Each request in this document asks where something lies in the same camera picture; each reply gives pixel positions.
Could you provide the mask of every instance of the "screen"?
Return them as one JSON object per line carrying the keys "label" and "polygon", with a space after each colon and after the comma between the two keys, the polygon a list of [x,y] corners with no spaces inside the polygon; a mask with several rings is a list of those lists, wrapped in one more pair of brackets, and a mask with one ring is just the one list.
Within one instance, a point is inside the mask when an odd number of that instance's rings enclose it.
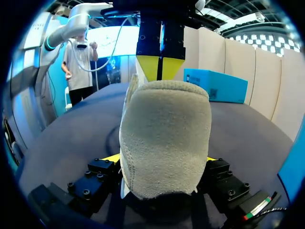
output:
{"label": "screen", "polygon": [[[138,26],[123,26],[113,56],[135,55],[139,38]],[[97,42],[99,58],[111,56],[120,26],[88,30],[88,42]]]}

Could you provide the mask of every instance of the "beige partition wall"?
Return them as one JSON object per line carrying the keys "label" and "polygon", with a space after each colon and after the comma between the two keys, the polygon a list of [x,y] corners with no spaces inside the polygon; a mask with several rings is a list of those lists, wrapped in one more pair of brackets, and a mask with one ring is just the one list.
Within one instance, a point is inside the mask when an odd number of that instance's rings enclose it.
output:
{"label": "beige partition wall", "polygon": [[224,73],[248,81],[245,104],[250,104],[255,74],[255,49],[248,44],[225,39]]}
{"label": "beige partition wall", "polygon": [[281,58],[257,48],[254,87],[250,106],[272,119],[281,84]]}
{"label": "beige partition wall", "polygon": [[272,122],[293,141],[305,113],[305,60],[303,54],[285,50],[280,92]]}
{"label": "beige partition wall", "polygon": [[199,69],[224,73],[225,38],[207,28],[199,29]]}
{"label": "beige partition wall", "polygon": [[198,50],[198,30],[185,27],[184,29],[184,46],[185,62],[179,69],[174,80],[183,81],[183,74],[185,68],[196,68],[198,69],[199,61],[199,50]]}

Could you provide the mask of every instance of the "person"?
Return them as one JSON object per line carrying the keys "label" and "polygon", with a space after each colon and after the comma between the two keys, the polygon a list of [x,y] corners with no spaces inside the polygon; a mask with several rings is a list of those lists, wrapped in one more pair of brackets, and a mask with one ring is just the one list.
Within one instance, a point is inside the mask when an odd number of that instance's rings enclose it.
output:
{"label": "person", "polygon": [[[97,43],[93,42],[90,43],[90,45],[87,44],[86,48],[78,48],[77,45],[80,43],[86,43],[85,33],[76,37],[76,39],[72,41],[72,44],[76,57],[82,67],[90,70],[90,61],[98,60],[98,54],[96,52]],[[92,73],[84,71],[78,65],[71,43],[68,43],[66,46],[61,68],[66,73],[72,106],[79,103],[81,99],[85,99],[92,94]]]}

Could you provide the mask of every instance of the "cable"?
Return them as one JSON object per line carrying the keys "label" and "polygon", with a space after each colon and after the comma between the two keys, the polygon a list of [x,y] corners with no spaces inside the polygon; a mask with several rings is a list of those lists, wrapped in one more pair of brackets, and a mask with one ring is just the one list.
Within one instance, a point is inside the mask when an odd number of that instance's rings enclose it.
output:
{"label": "cable", "polygon": [[53,81],[52,81],[52,79],[51,79],[51,77],[50,77],[49,70],[47,71],[47,73],[48,73],[49,80],[51,81],[52,86],[53,86],[53,89],[54,89],[54,98],[53,98],[53,101],[52,101],[52,103],[47,104],[48,106],[51,106],[51,105],[53,105],[53,104],[54,104],[54,102],[55,102],[55,98],[56,98],[56,91],[55,91],[55,86],[54,86],[54,84],[53,84]]}
{"label": "cable", "polygon": [[99,82],[97,80],[97,72],[95,72],[96,89],[99,90]]}
{"label": "cable", "polygon": [[287,208],[271,208],[271,209],[268,209],[268,210],[266,210],[266,211],[263,211],[263,212],[257,214],[256,216],[253,216],[253,217],[247,219],[246,221],[243,221],[243,222],[242,222],[241,224],[239,224],[239,225],[233,226],[233,228],[240,228],[241,226],[244,226],[244,225],[246,225],[246,224],[252,222],[253,220],[258,219],[258,218],[260,218],[260,217],[262,217],[262,216],[264,216],[264,215],[267,215],[267,214],[269,214],[269,213],[272,213],[272,212],[279,212],[279,211],[283,212],[283,211],[286,211],[286,210],[287,210]]}
{"label": "cable", "polygon": [[204,17],[203,13],[200,10],[198,10],[196,7],[195,9]]}
{"label": "cable", "polygon": [[86,71],[86,72],[90,72],[90,73],[92,73],[92,72],[97,72],[97,71],[99,71],[100,69],[104,68],[104,67],[110,62],[111,58],[113,57],[113,54],[114,54],[116,45],[117,45],[117,43],[118,43],[118,39],[119,39],[121,30],[122,30],[122,28],[123,28],[123,25],[126,23],[127,20],[128,20],[128,18],[126,18],[126,19],[123,21],[123,23],[122,23],[122,25],[121,25],[121,27],[120,27],[120,30],[119,30],[118,36],[117,36],[117,38],[116,38],[115,45],[114,45],[114,49],[113,49],[113,52],[112,52],[111,56],[109,57],[108,61],[107,61],[103,66],[99,67],[98,69],[94,69],[94,70],[84,69],[84,67],[80,64],[79,60],[78,60],[77,57],[76,57],[76,53],[75,53],[75,50],[74,50],[73,43],[72,43],[70,40],[68,40],[68,42],[69,42],[69,43],[71,44],[71,46],[72,46],[72,51],[73,51],[73,54],[74,54],[74,58],[76,59],[76,62],[77,62],[77,64],[80,66],[81,69],[83,69],[83,70]]}

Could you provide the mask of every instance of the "black pants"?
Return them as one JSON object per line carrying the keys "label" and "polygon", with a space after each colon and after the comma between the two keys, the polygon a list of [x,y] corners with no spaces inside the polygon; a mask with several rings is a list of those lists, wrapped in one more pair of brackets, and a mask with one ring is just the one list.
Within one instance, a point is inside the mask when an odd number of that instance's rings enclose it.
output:
{"label": "black pants", "polygon": [[85,88],[69,91],[69,96],[72,106],[76,105],[81,101],[81,99],[85,99],[91,94],[92,94],[92,87],[85,87]]}

